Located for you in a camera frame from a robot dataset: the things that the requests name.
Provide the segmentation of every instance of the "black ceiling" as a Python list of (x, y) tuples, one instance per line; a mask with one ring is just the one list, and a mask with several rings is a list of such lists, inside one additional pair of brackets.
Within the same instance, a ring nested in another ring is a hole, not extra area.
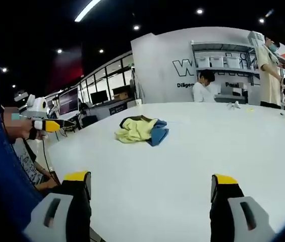
[[(226, 26), (273, 31), (285, 44), (285, 4), (266, 6), (253, 1), (237, 4), (193, 0), (102, 0), (80, 22), (74, 19), (90, 0), (0, 1), (0, 95), (11, 99), (18, 90), (44, 95), (56, 49), (81, 45), (84, 74), (131, 49), (130, 41), (147, 33), (183, 28)], [(202, 7), (204, 14), (196, 15)], [(258, 23), (271, 8), (264, 25)], [(140, 24), (139, 31), (133, 25)]]

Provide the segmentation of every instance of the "white table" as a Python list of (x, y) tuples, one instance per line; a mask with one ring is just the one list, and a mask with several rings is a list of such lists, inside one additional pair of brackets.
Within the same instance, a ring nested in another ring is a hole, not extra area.
[(79, 115), (79, 114), (80, 114), (79, 110), (75, 110), (75, 111), (60, 115), (58, 119), (70, 120), (71, 118), (74, 118), (76, 115)]
[[(285, 111), (241, 107), (136, 106), (54, 144), (49, 154), (60, 179), (92, 172), (91, 227), (106, 241), (210, 241), (214, 173), (234, 177), (279, 232), (285, 225)], [(159, 146), (115, 140), (122, 119), (140, 114), (168, 122)]]

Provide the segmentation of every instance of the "face mask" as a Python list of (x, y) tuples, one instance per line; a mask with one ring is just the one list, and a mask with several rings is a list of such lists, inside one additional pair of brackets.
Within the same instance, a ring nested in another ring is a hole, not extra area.
[(270, 49), (272, 52), (276, 52), (276, 51), (277, 51), (277, 46), (275, 46), (275, 44), (271, 43), (271, 45), (269, 45), (269, 49)]

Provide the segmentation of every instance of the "person in beige shirt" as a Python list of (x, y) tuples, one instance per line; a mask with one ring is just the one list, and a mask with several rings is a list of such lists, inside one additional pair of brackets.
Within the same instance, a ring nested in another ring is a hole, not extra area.
[(265, 36), (265, 44), (257, 47), (257, 59), (260, 73), (261, 106), (281, 109), (281, 86), (285, 78), (277, 71), (277, 57), (273, 54), (280, 43)]

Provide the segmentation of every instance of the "blue cloth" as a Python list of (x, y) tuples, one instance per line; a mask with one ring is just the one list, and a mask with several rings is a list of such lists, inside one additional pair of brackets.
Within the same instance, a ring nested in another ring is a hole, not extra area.
[(155, 123), (153, 126), (150, 134), (151, 134), (151, 139), (146, 140), (149, 145), (156, 146), (159, 145), (164, 138), (167, 136), (169, 129), (163, 129), (167, 125), (166, 121), (159, 120)]
[(41, 200), (8, 142), (0, 120), (0, 201), (19, 232), (28, 225), (31, 211)]

